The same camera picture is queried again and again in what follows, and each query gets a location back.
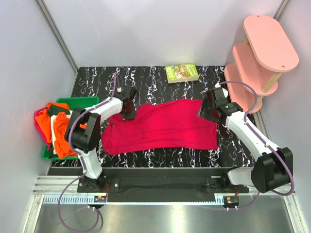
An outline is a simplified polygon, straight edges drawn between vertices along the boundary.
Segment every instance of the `pile of clothes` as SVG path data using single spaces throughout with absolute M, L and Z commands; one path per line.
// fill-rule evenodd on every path
M 65 133 L 72 111 L 66 103 L 48 103 L 35 112 L 35 128 L 41 135 L 47 150 L 53 151 L 60 159 L 77 156 L 65 140 Z

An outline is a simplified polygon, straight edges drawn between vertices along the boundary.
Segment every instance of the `book cover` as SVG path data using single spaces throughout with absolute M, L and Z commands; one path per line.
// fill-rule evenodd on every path
M 195 64 L 166 66 L 165 70 L 168 83 L 199 80 L 199 74 L 196 70 Z

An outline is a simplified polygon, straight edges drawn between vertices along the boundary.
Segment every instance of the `pink shelf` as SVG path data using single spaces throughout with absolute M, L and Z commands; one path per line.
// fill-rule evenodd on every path
M 225 79 L 227 81 L 241 81 L 237 66 L 230 63 L 225 67 Z M 232 102 L 236 102 L 244 111 L 247 111 L 255 101 L 254 94 L 248 92 L 242 84 L 227 83 L 230 98 Z M 250 113 L 257 112 L 262 107 L 262 100 L 257 104 L 255 109 Z
M 259 96 L 268 96 L 277 89 L 277 82 L 267 92 L 262 92 L 263 87 L 268 83 L 274 72 L 261 66 L 252 51 L 250 45 L 244 42 L 238 43 L 233 47 L 233 56 L 236 61 L 241 80 L 250 85 Z
M 294 69 L 299 57 L 280 23 L 264 15 L 252 15 L 243 24 L 255 58 L 266 69 L 288 72 Z

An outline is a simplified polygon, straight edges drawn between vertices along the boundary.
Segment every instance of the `gray wall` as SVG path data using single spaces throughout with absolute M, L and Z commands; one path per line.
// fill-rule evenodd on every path
M 45 0 L 80 67 L 226 65 L 244 19 L 281 0 Z
M 262 112 L 272 140 L 294 153 L 294 180 L 311 230 L 311 1 L 293 0 L 280 23 L 299 55 L 299 65 L 283 74 L 277 91 L 263 98 Z
M 67 97 L 75 74 L 34 0 L 1 1 L 0 225 L 20 232 L 42 161 L 34 111 Z

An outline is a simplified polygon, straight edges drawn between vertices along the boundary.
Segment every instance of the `pink cloth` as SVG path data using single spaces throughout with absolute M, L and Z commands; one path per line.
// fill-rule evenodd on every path
M 217 124 L 198 117 L 201 104 L 202 100 L 146 103 L 134 120 L 115 114 L 102 134 L 103 149 L 112 155 L 168 147 L 215 150 Z
M 41 108 L 41 109 L 35 111 L 35 113 L 34 113 L 34 119 L 35 119 L 35 117 L 37 117 L 37 116 L 39 115 L 39 113 L 40 113 L 41 111 L 43 111 L 43 110 L 45 110 L 45 109 L 47 109 L 47 107 Z M 47 145 L 48 150 L 50 150 L 50 144 L 48 143 L 47 138 L 45 137 L 44 133 L 43 133 L 42 130 L 40 129 L 40 127 L 39 127 L 39 125 L 38 125 L 38 123 L 37 123 L 36 120 L 35 120 L 35 128 L 37 129 L 37 131 L 38 131 L 39 134 L 41 135 L 43 142 Z

